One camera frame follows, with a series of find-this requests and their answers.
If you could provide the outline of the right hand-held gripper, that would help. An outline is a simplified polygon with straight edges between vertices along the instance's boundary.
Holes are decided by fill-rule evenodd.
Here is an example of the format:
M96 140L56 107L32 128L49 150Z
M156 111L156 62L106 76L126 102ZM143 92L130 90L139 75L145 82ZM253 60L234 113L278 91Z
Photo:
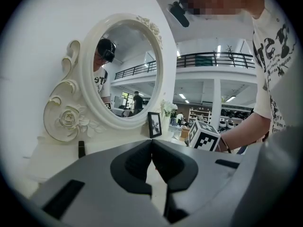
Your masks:
M195 120L188 133L188 146L206 151L215 151L221 135L207 123Z

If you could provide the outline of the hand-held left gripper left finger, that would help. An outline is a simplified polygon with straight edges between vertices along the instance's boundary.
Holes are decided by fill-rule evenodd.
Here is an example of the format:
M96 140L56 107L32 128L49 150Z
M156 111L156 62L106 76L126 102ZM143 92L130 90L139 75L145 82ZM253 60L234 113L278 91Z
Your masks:
M151 160L151 140L86 155L43 183L31 201L65 226L168 226L145 182Z

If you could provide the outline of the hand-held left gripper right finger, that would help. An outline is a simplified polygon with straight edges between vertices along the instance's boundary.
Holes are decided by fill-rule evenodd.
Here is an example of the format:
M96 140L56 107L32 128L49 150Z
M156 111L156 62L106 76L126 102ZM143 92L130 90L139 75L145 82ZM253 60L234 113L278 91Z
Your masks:
M176 223L211 201L231 180L242 157L163 140L151 141L152 161L167 185L164 217Z

